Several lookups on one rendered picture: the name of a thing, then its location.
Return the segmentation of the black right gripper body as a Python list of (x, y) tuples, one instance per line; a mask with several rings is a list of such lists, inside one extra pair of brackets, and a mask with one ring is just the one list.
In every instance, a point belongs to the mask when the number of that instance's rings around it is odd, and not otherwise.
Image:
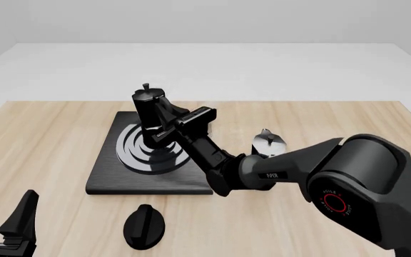
[(189, 114), (176, 119), (171, 124), (165, 124), (163, 120), (163, 108), (156, 106), (156, 114), (161, 122), (162, 130), (153, 137), (159, 140), (174, 141), (179, 138), (202, 138), (208, 136), (208, 124), (217, 117), (216, 109), (201, 106)]

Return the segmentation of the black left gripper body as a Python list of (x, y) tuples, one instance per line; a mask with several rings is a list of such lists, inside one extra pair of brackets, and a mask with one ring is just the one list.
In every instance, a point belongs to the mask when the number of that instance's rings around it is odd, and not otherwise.
[(4, 236), (0, 243), (0, 257), (33, 257), (36, 236)]

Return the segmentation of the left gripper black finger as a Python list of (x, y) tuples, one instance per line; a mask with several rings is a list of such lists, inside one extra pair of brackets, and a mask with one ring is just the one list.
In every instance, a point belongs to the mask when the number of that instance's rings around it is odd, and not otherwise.
[(39, 195), (35, 190), (27, 190), (13, 213), (0, 226), (3, 239), (21, 239), (36, 243), (36, 209)]

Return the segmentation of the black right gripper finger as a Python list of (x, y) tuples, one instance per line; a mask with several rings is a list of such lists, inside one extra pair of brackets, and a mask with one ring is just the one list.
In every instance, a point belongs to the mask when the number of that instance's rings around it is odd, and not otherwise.
[(190, 113), (188, 109), (183, 109), (179, 106), (175, 106), (167, 99), (161, 100), (161, 107), (163, 108), (162, 117), (165, 121), (165, 124), (171, 124), (176, 119), (179, 119), (180, 117), (183, 117)]

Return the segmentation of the black moka pot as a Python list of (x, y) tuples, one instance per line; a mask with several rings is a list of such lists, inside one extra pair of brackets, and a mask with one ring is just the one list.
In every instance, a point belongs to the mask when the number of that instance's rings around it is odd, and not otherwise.
[(152, 149), (163, 148), (169, 144), (166, 139), (170, 117), (170, 104), (163, 89), (151, 88), (149, 83), (142, 84), (132, 95), (136, 107), (144, 144)]

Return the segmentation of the flat black stove plate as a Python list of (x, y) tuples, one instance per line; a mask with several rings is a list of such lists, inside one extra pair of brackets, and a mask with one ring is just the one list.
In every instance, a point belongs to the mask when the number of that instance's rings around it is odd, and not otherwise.
[(204, 173), (176, 142), (152, 149), (135, 111), (119, 111), (85, 187), (90, 195), (211, 195)]

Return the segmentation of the round black stove knob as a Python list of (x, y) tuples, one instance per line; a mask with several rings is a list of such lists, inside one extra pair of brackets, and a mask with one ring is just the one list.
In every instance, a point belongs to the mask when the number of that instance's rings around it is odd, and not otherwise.
[(166, 223), (160, 211), (143, 204), (126, 219), (123, 237), (131, 248), (142, 251), (156, 246), (165, 230)]

